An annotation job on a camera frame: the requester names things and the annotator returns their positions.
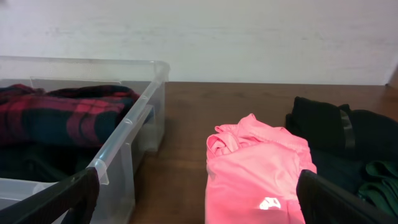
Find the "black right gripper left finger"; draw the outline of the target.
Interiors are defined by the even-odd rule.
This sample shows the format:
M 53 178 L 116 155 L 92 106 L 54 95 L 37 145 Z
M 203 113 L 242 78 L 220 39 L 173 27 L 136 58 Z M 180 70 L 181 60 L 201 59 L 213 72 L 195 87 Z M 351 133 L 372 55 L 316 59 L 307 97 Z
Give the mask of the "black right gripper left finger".
M 89 224 L 100 192 L 98 173 L 88 167 L 1 210 L 1 224 Z

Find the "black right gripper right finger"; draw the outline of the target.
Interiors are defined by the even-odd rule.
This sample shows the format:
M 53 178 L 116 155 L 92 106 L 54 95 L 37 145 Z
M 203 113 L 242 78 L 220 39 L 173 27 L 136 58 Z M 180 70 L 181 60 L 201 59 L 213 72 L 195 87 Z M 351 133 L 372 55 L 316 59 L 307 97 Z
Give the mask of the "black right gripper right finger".
M 310 170 L 300 173 L 297 197 L 306 224 L 397 224 L 397 218 Z

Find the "pink garment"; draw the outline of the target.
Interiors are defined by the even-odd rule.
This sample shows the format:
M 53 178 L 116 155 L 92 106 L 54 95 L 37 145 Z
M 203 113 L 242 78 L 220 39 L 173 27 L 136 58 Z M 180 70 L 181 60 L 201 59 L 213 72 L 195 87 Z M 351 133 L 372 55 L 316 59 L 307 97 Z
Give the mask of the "pink garment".
M 304 223 L 296 186 L 316 172 L 305 139 L 253 114 L 216 126 L 206 140 L 205 222 Z

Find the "red navy plaid shirt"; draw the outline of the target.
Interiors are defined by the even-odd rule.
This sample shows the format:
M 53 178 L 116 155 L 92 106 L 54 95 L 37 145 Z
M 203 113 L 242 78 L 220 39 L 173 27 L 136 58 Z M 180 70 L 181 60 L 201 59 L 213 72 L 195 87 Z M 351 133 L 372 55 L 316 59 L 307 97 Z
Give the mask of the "red navy plaid shirt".
M 120 85 L 45 91 L 23 84 L 1 89 L 1 145 L 35 142 L 102 146 L 139 99 Z

